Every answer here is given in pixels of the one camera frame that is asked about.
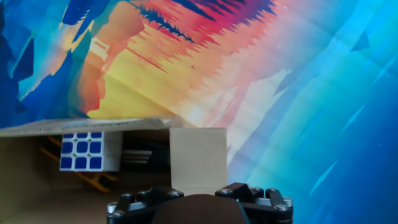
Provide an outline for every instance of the cardboard box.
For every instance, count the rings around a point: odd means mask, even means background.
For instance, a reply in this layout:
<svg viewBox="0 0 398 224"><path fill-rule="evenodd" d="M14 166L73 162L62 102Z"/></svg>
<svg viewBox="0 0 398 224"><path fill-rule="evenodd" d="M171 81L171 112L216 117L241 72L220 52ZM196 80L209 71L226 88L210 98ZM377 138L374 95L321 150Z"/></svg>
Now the cardboard box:
<svg viewBox="0 0 398 224"><path fill-rule="evenodd" d="M170 141L171 186L185 195L214 194L228 184L225 128L196 128L179 116L123 120L40 121L0 130L0 222L106 223L106 205L121 192L159 184L161 174L121 177L114 193L85 190L39 151L44 137L77 131L129 131L134 138Z"/></svg>

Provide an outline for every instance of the silver screw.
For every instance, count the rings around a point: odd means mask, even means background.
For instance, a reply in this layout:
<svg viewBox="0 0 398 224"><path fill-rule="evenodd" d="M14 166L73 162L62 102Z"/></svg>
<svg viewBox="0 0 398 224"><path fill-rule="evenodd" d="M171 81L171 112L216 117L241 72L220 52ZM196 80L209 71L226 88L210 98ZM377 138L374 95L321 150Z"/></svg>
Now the silver screw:
<svg viewBox="0 0 398 224"><path fill-rule="evenodd" d="M230 189L219 189L219 190L217 190L217 192L221 193L221 194L231 194L231 193L233 193L232 190L230 190Z"/></svg>
<svg viewBox="0 0 398 224"><path fill-rule="evenodd" d="M137 194L139 194L139 195L145 195L145 194L148 194L148 193L149 193L148 190L143 190L143 191L138 192Z"/></svg>
<svg viewBox="0 0 398 224"><path fill-rule="evenodd" d="M280 212L284 212L284 211L287 211L289 208L286 205L279 204L279 205L276 205L274 207L274 209L277 211L280 211Z"/></svg>
<svg viewBox="0 0 398 224"><path fill-rule="evenodd" d="M176 196L176 197L183 195L183 193L181 191L178 191L178 190L172 190L172 191L169 192L169 194L172 195L172 196Z"/></svg>
<svg viewBox="0 0 398 224"><path fill-rule="evenodd" d="M125 193L125 194L122 194L122 197L132 197L132 193Z"/></svg>
<svg viewBox="0 0 398 224"><path fill-rule="evenodd" d="M116 211L114 211L113 213L109 213L109 214L108 214L108 217L114 218L114 217L120 217L120 216L122 216L122 215L124 215L124 212L123 212L123 211L116 210Z"/></svg>

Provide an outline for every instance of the robotic arm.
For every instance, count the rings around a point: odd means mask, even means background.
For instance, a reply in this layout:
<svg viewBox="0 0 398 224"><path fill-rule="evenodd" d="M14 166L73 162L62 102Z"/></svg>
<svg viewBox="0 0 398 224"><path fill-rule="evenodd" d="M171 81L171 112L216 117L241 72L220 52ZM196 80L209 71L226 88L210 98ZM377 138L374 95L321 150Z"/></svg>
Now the robotic arm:
<svg viewBox="0 0 398 224"><path fill-rule="evenodd" d="M277 189L233 183L215 195L190 195L171 187L123 194L108 204L108 224L293 223L293 201Z"/></svg>

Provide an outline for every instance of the colorful poster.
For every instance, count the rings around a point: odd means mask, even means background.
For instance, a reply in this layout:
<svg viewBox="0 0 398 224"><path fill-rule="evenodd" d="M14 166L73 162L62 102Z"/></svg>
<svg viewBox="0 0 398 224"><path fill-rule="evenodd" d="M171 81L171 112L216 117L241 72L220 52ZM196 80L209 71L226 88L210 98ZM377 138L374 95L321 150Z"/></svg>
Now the colorful poster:
<svg viewBox="0 0 398 224"><path fill-rule="evenodd" d="M295 223L395 223L398 2L3 0L0 128L180 114Z"/></svg>

